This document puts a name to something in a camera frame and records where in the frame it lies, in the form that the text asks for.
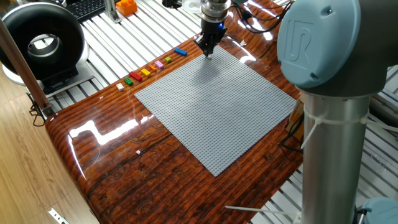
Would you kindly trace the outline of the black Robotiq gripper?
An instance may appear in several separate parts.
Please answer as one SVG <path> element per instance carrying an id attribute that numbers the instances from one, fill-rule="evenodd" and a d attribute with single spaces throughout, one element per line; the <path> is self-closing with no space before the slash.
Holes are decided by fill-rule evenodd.
<path id="1" fill-rule="evenodd" d="M 218 45 L 224 37 L 227 27 L 223 22 L 208 22 L 201 20 L 201 33 L 193 38 L 194 43 L 202 50 L 207 57 L 213 54 L 214 48 Z"/>

